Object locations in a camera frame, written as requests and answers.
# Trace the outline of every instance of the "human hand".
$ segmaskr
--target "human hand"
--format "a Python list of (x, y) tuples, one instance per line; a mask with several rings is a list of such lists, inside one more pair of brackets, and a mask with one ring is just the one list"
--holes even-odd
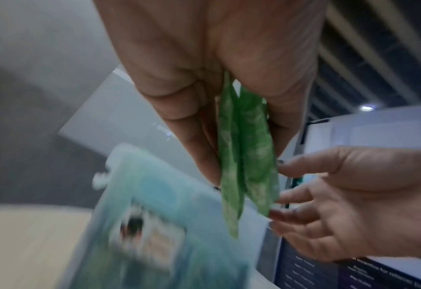
[(327, 0), (94, 0), (138, 91), (220, 183), (223, 71), (268, 102), (280, 155), (301, 125)]
[(364, 256), (421, 258), (421, 150), (336, 147), (279, 166), (319, 175), (283, 192), (271, 228), (322, 261)]

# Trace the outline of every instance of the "ceiling light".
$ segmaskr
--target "ceiling light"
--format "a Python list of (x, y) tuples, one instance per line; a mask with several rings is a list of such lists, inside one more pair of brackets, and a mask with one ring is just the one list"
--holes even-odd
[(374, 107), (369, 106), (369, 105), (363, 105), (363, 106), (360, 107), (360, 110), (361, 111), (373, 111)]

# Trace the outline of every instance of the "dark ceiling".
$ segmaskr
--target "dark ceiling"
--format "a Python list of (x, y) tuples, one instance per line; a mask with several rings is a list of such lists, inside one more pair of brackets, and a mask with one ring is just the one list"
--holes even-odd
[(308, 120), (421, 103), (421, 0), (331, 0)]

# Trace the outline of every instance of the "green packet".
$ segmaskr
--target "green packet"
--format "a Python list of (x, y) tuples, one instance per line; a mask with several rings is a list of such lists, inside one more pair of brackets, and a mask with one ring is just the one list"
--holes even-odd
[(247, 197), (268, 215), (279, 196), (277, 161), (263, 98), (241, 87), (238, 97), (226, 71), (220, 96), (219, 158), (223, 217), (237, 238)]

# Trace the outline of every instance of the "desk surface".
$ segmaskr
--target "desk surface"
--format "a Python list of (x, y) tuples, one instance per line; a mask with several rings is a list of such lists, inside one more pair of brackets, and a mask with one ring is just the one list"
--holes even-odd
[[(0, 289), (53, 289), (91, 210), (0, 206)], [(277, 288), (255, 272), (251, 289)]]

